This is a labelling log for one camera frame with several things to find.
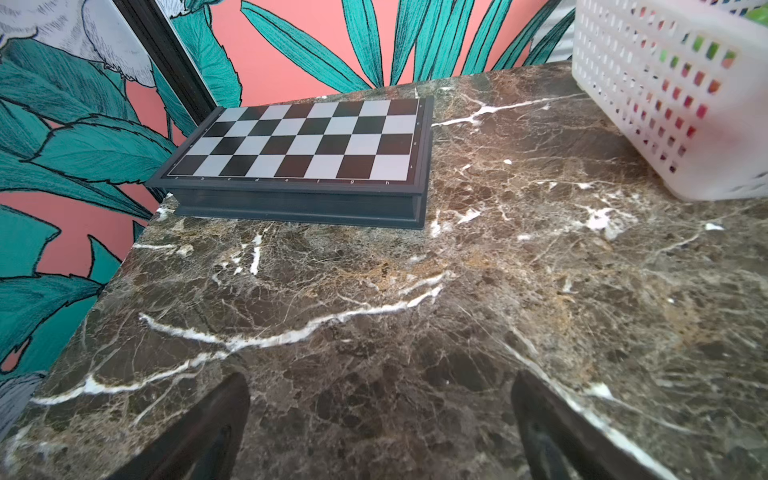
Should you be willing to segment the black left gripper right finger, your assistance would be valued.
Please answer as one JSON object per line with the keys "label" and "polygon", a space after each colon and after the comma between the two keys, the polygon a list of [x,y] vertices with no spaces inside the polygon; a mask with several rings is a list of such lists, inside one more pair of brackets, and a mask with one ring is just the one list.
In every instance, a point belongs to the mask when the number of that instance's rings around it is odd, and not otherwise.
{"label": "black left gripper right finger", "polygon": [[534,479],[657,479],[535,374],[517,373],[511,402]]}

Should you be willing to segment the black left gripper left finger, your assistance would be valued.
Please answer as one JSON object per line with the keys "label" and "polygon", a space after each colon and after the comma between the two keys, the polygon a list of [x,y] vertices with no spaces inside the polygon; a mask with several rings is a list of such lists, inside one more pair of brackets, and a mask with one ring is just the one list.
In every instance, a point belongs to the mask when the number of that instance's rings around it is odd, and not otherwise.
{"label": "black left gripper left finger", "polygon": [[110,477],[229,479],[249,409],[246,378],[233,373]]}

